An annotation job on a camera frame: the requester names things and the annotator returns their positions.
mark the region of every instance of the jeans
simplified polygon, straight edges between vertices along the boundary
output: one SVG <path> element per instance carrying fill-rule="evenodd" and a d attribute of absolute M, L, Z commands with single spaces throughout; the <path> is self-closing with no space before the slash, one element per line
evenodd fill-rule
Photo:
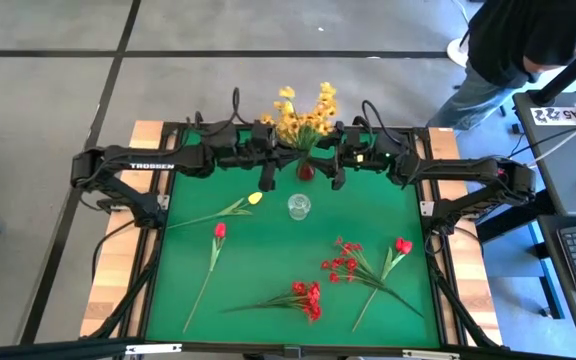
<path fill-rule="evenodd" d="M 487 82 L 468 63 L 466 80 L 426 126 L 469 130 L 490 116 L 516 90 Z"/>

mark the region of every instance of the red tulip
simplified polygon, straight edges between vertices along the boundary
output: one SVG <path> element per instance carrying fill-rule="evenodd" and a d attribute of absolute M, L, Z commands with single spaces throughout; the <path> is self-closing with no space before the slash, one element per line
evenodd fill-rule
<path fill-rule="evenodd" d="M 395 249 L 400 253 L 406 255 L 412 250 L 412 241 L 406 241 L 404 238 L 400 237 L 395 243 Z"/>
<path fill-rule="evenodd" d="M 348 270 L 353 271 L 357 268 L 357 260 L 355 259 L 348 259 L 348 261 L 346 261 L 346 266 L 348 267 Z"/>
<path fill-rule="evenodd" d="M 294 283 L 292 283 L 292 291 L 297 295 L 305 295 L 306 285 L 302 282 L 295 281 Z"/>
<path fill-rule="evenodd" d="M 226 237 L 226 224 L 219 223 L 215 227 L 215 237 L 217 238 L 225 238 Z"/>

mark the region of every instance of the yellow tulip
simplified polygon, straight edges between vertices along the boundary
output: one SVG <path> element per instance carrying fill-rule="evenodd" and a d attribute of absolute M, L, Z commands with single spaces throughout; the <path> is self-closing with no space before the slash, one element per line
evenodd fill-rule
<path fill-rule="evenodd" d="M 248 196 L 248 202 L 250 203 L 250 205 L 256 205 L 261 200 L 262 197 L 263 194 L 260 192 L 252 193 L 250 194 L 250 196 Z"/>
<path fill-rule="evenodd" d="M 283 87 L 279 89 L 279 96 L 292 99 L 295 97 L 295 90 L 290 86 Z"/>

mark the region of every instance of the wooden table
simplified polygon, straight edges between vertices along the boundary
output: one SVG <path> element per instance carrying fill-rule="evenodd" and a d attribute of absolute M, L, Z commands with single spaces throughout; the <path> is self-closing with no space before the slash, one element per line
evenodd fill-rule
<path fill-rule="evenodd" d="M 133 129 L 130 147 L 134 148 L 158 148 L 163 128 L 163 121 L 137 121 Z M 432 156 L 435 159 L 457 159 L 459 153 L 454 133 L 451 129 L 430 129 L 430 140 Z M 418 151 L 424 154 L 423 147 L 418 144 Z M 147 192 L 152 180 L 150 171 L 123 171 L 122 181 L 141 192 Z M 159 189 L 163 193 L 166 184 L 167 174 L 162 173 L 159 181 Z M 463 181 L 439 181 L 439 192 L 441 197 L 454 199 L 467 193 Z M 426 200 L 432 200 L 430 184 L 423 183 Z M 107 227 L 107 232 L 112 231 L 123 223 L 129 221 L 132 215 L 128 211 L 113 213 Z M 462 220 L 458 226 L 468 229 L 473 233 L 476 231 L 473 223 Z M 88 299 L 88 306 L 84 315 L 80 334 L 88 335 L 103 323 L 104 319 L 110 315 L 115 306 L 127 291 L 130 281 L 132 264 L 135 259 L 139 229 L 129 227 L 125 231 L 109 239 L 103 246 L 97 273 L 93 281 Z M 152 248 L 155 232 L 148 234 L 148 244 L 146 245 L 146 256 Z M 498 344 L 502 343 L 501 334 L 497 324 L 497 317 L 492 302 L 488 278 L 481 255 L 479 243 L 467 234 L 456 232 L 449 237 L 452 253 L 452 262 L 457 282 L 459 297 L 464 303 L 472 317 L 478 325 L 486 332 L 488 337 Z M 438 256 L 440 267 L 443 268 L 443 260 Z M 144 301 L 143 290 L 135 301 L 131 321 L 128 326 L 128 335 L 137 334 L 137 324 L 141 316 L 141 308 Z M 442 295 L 442 307 L 444 309 L 445 331 L 448 343 L 457 343 L 457 332 L 455 319 L 450 304 Z M 468 339 L 469 344 L 474 345 L 472 339 Z"/>

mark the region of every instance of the red vase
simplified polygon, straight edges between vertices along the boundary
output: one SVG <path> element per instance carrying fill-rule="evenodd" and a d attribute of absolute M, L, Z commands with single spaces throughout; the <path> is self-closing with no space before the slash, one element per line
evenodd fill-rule
<path fill-rule="evenodd" d="M 308 159 L 300 159 L 297 165 L 297 177 L 299 180 L 310 181 L 315 177 L 315 168 L 310 165 Z"/>

